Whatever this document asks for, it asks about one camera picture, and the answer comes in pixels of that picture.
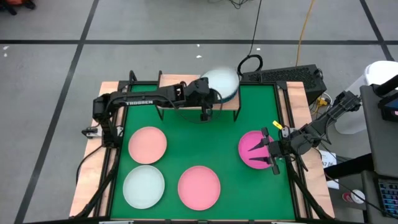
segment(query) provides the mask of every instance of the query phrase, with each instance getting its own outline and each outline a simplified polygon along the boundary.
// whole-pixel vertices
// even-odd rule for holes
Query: light pink plate
[[[221,185],[217,174],[205,166],[187,169],[178,182],[178,195],[184,205],[193,210],[206,210],[220,196]]]
[[[158,161],[166,151],[167,140],[164,133],[155,127],[138,129],[130,138],[129,153],[140,164]]]
[[[269,156],[267,146],[249,151],[254,146],[259,144],[261,139],[262,139],[261,131],[250,131],[246,133],[239,141],[238,150],[241,159],[246,165],[255,169],[266,169],[270,166],[266,162],[250,160],[250,158]],[[269,140],[270,142],[274,141],[271,138],[271,136],[269,136]]]

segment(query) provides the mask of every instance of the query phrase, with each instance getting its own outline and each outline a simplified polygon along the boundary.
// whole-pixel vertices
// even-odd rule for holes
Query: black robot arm
[[[283,135],[282,133],[282,136],[284,137],[282,137],[282,139],[280,139],[279,141],[270,142],[268,130],[267,128],[263,128],[261,130],[263,134],[263,139],[257,146],[254,146],[250,150],[255,150],[263,146],[268,146],[270,156],[252,159],[268,163],[272,166],[273,173],[277,175],[279,174],[279,168],[277,163],[275,162],[275,158],[289,157],[289,160],[287,160],[287,168],[292,174],[294,182],[303,193],[303,196],[308,200],[309,204],[320,218],[332,219],[332,217],[325,213],[322,207],[319,206],[317,201],[306,188],[305,184],[300,180],[299,175],[296,173],[293,165],[291,164],[290,155],[293,154],[296,158],[296,161],[300,163],[305,170],[308,171],[301,158],[301,155],[308,152],[312,147],[317,147],[321,143],[321,141],[329,141],[328,139],[323,138],[325,135],[327,136],[327,128],[330,125],[334,124],[336,120],[345,112],[357,111],[359,110],[360,106],[361,99],[358,96],[352,94],[352,92],[350,91],[344,91],[337,96],[333,106],[316,120],[302,126],[300,129],[297,130],[284,128],[284,131],[287,131],[288,134]]]
[[[218,92],[209,88],[207,78],[199,78],[188,86],[184,82],[159,87],[155,91],[103,94],[93,101],[93,119],[102,127],[104,147],[118,147],[121,136],[111,118],[122,106],[156,105],[163,108],[202,107],[205,113],[218,101]]]

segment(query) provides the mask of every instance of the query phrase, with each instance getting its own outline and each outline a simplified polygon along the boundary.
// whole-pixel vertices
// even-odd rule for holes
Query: computer keyboard
[[[241,80],[241,82],[249,83],[275,83],[277,81],[302,82],[309,105],[326,91],[323,77],[316,65],[247,72],[243,74]]]
[[[381,208],[390,215],[398,217],[398,180],[378,179]]]

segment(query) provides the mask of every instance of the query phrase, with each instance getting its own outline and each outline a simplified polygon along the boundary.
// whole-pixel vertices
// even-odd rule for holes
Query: wooden board
[[[163,85],[173,85],[179,83],[182,79],[177,79],[180,75],[171,75],[173,79],[168,80],[168,83],[164,83]],[[192,76],[191,81],[196,79],[198,76]],[[118,87],[117,82],[103,82],[100,95],[103,93],[110,93],[112,91],[116,91]],[[301,127],[306,123],[311,122],[310,110],[307,104],[307,97],[305,96],[305,90],[303,87],[303,83],[299,82],[288,82],[287,88],[289,92],[290,104],[292,107],[292,113],[295,121],[296,127]],[[279,92],[280,102],[282,105],[282,115],[284,116],[284,120],[287,120],[287,113],[285,110],[283,93]],[[96,149],[101,144],[100,139],[89,139],[86,146],[85,155],[89,154],[92,150]],[[91,158],[87,159],[87,161],[82,165],[79,182],[76,187],[75,196],[73,198],[72,207],[70,210],[70,215],[76,215],[78,212],[82,210],[82,208],[86,205],[86,203],[90,200],[91,196],[95,193],[98,188],[98,183],[100,181],[101,168],[104,160],[104,150],[100,150],[100,152],[94,154]],[[329,214],[334,217],[333,207],[331,205],[331,200],[329,196],[328,187],[326,184],[325,174],[323,172],[322,162],[319,156],[319,153],[315,151],[315,149],[311,149],[306,154],[303,155],[303,160],[306,166],[308,167],[308,172],[306,172],[305,177],[307,181],[307,187],[317,202],[322,206],[322,208]],[[302,194],[297,188],[298,199],[299,199],[299,208],[300,214],[302,217],[305,217],[305,209],[302,200]],[[103,195],[103,203],[101,204],[100,215],[105,214],[106,203],[109,195],[109,191],[107,190]]]

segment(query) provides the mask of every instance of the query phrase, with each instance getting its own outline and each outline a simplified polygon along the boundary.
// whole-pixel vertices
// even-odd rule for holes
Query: green table surface
[[[133,91],[155,90],[155,85],[136,85]],[[269,128],[278,139],[277,106],[273,86],[241,86],[241,112],[236,122],[232,111],[222,111],[218,119],[194,124],[181,118],[174,110],[165,110],[161,121],[154,106],[129,107],[123,147],[111,207],[111,218],[130,219],[199,219],[199,220],[293,220],[285,161],[277,161],[280,175],[272,169],[256,170],[239,157],[238,142],[248,131]],[[198,121],[200,111],[179,110]],[[128,152],[132,134],[145,126],[164,132],[167,149],[163,157],[152,164],[163,173],[165,191],[157,204],[148,209],[131,207],[123,196],[123,182],[133,168],[139,166]],[[195,211],[180,200],[177,184],[182,173],[192,166],[207,166],[220,179],[221,194],[208,210]]]

